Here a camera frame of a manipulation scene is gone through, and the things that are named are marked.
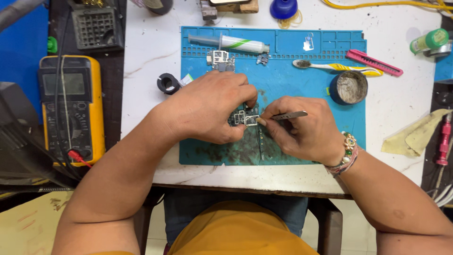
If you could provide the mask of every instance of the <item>bracelet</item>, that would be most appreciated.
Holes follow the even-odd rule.
[[[345,131],[341,133],[346,136],[346,139],[344,139],[343,143],[343,146],[345,147],[345,156],[337,166],[328,167],[324,165],[327,172],[334,174],[334,178],[340,175],[342,172],[347,171],[354,164],[357,159],[357,155],[359,154],[357,140],[354,138],[354,136]]]

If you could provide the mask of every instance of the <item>red screwdriver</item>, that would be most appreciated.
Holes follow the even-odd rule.
[[[436,164],[439,164],[442,166],[448,165],[447,152],[448,152],[448,138],[450,137],[450,132],[452,129],[452,126],[450,124],[451,120],[452,120],[452,114],[449,113],[445,116],[445,122],[442,126],[442,131],[441,131],[442,141],[439,146],[440,155],[439,155],[439,159],[436,160]]]

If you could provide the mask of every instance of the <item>yellow multimeter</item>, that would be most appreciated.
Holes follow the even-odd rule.
[[[57,57],[48,56],[39,62],[39,89],[44,119],[46,149],[63,162],[58,145],[61,137],[65,154],[75,150],[88,164],[94,164],[106,151],[102,114],[101,68],[99,62],[87,56],[64,55],[59,76],[58,118],[60,133],[55,123],[55,76]],[[75,167],[83,163],[72,159]]]

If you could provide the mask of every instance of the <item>white table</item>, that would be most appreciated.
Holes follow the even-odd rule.
[[[342,0],[340,4],[362,0]],[[126,136],[166,96],[156,79],[163,73],[180,77],[180,26],[203,26],[197,0],[175,0],[173,9],[156,16],[147,9],[127,4],[125,65],[121,131]],[[217,27],[278,29],[269,12],[270,0],[260,1],[257,14],[219,13]],[[380,6],[336,10],[320,0],[299,1],[304,20],[291,29],[363,30],[371,57],[403,69],[404,74],[369,79],[366,98],[366,147],[373,156],[399,170],[413,182],[422,180],[424,154],[409,158],[381,152],[389,137],[429,112],[434,80],[434,62],[422,54],[414,56],[409,42],[440,27],[441,16],[420,8]],[[154,183],[211,186],[218,189],[285,191],[310,195],[342,196],[348,191],[321,165],[290,166],[191,166],[178,162],[174,146],[159,164]]]

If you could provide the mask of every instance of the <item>orange shirt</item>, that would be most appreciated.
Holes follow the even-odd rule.
[[[226,201],[202,212],[178,235],[168,255],[318,253],[291,233],[275,213],[253,203]],[[95,255],[130,255],[99,253]]]

